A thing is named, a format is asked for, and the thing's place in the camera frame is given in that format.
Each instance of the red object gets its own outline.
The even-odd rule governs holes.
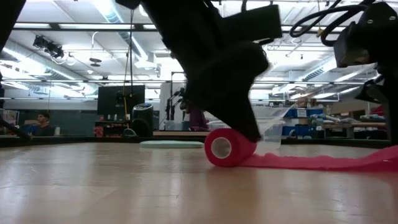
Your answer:
[[[383,108],[383,106],[379,106],[379,107],[377,107],[377,108],[374,108],[374,109],[371,111],[371,114],[377,114],[377,115],[379,115],[379,116],[384,116],[384,108]]]
[[[231,153],[224,159],[215,156],[211,145],[216,139],[225,138],[231,145]],[[359,159],[334,158],[329,156],[293,157],[265,156],[254,154],[256,144],[248,141],[233,129],[217,129],[205,141],[205,152],[209,161],[221,167],[267,167],[279,169],[306,169],[330,171],[398,171],[398,146],[378,150]]]
[[[216,139],[226,139],[231,145],[231,153],[225,158],[217,157],[211,150]],[[239,166],[242,161],[254,154],[257,144],[247,140],[242,134],[230,128],[221,128],[212,131],[205,140],[205,152],[208,160],[221,167]]]

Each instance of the ceiling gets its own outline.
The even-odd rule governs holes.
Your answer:
[[[107,23],[104,17],[103,10],[112,4],[120,16],[121,22],[129,22],[131,11],[118,4],[112,3],[113,0],[27,0],[27,3],[18,18],[18,23],[23,22],[39,22],[39,23]],[[341,5],[357,4],[359,1],[343,1]],[[270,1],[249,1],[248,10],[257,7],[262,7],[270,4]],[[274,1],[274,4],[279,5],[280,18],[283,26],[291,26],[299,19],[317,12],[319,9],[324,10],[326,1],[311,1],[311,0],[283,0]],[[214,5],[219,9],[223,17],[231,16],[239,13],[241,8],[241,1],[222,1],[221,5],[215,2]],[[398,4],[391,4],[398,10]],[[336,13],[326,16],[321,21],[321,26],[327,26],[333,22],[342,13]],[[348,20],[343,26],[347,26],[351,21],[357,21],[359,16]],[[140,9],[134,11],[133,23],[151,24],[152,21]],[[54,70],[62,69],[61,74],[67,74],[74,80],[100,80],[103,77],[108,77],[109,80],[124,80],[127,65],[127,51],[128,44],[117,32],[65,32],[65,31],[45,31],[45,30],[14,30],[12,31],[9,42],[14,49],[26,50],[26,54],[31,52],[29,58],[36,60],[39,63],[46,61],[47,68]],[[65,51],[65,57],[54,59],[45,53],[43,50],[38,50],[32,44],[37,35],[44,36],[47,40],[56,44],[62,45]],[[151,57],[151,62],[159,65],[157,69],[138,68],[134,66],[133,80],[158,80],[158,83],[148,84],[148,89],[159,89],[160,83],[171,79],[172,72],[182,72],[181,66],[174,59],[169,57],[169,51],[162,42],[162,38],[158,32],[134,32],[134,38],[142,47],[143,51]],[[329,39],[336,39],[337,34],[333,34]],[[312,68],[317,68],[323,63],[333,59],[333,49],[325,47],[320,42],[320,39],[315,34],[305,34],[298,39],[291,38],[288,34],[284,34],[283,38],[275,40],[273,43],[264,46],[267,52],[272,68],[264,73],[259,81],[298,81],[302,75],[311,73]],[[93,67],[90,58],[98,58],[102,60],[100,67]],[[336,80],[351,81],[351,82],[365,82],[367,79],[374,77],[371,67],[350,67],[350,68],[336,68],[334,64],[328,70],[325,70],[322,75],[315,76],[309,81],[316,82],[334,82]],[[349,78],[342,78],[356,72]],[[173,76],[173,80],[183,81],[184,75],[179,74]],[[91,90],[95,90],[96,86],[102,84],[90,85]],[[264,94],[273,93],[278,96],[282,85],[278,84],[263,84],[254,85],[257,89],[258,95],[252,98],[261,98]],[[291,95],[297,94],[305,90],[307,86],[295,85],[293,88],[285,88]],[[325,91],[323,87],[330,89],[335,86],[318,85],[321,91]]]

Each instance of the man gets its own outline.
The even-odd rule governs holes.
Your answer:
[[[39,113],[37,116],[39,128],[33,133],[34,136],[54,136],[55,128],[50,125],[50,115],[47,112]]]

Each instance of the spotlight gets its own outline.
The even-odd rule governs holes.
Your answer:
[[[63,56],[65,56],[62,50],[62,45],[57,45],[51,41],[48,41],[44,38],[44,36],[41,35],[36,36],[33,46],[38,49],[44,49],[44,52],[50,54],[53,58],[63,58]]]

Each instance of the transparent plastic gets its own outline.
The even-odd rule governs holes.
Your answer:
[[[181,121],[165,121],[166,131],[182,131]]]
[[[282,128],[285,124],[283,117],[288,112],[290,107],[271,108],[268,106],[262,106],[256,109],[257,110],[254,110],[254,114],[256,115],[257,125],[261,134],[261,141],[265,141],[267,143],[265,147],[257,147],[256,154],[265,154],[269,151],[280,148]],[[219,128],[230,128],[220,120],[209,122],[208,126],[210,131]]]

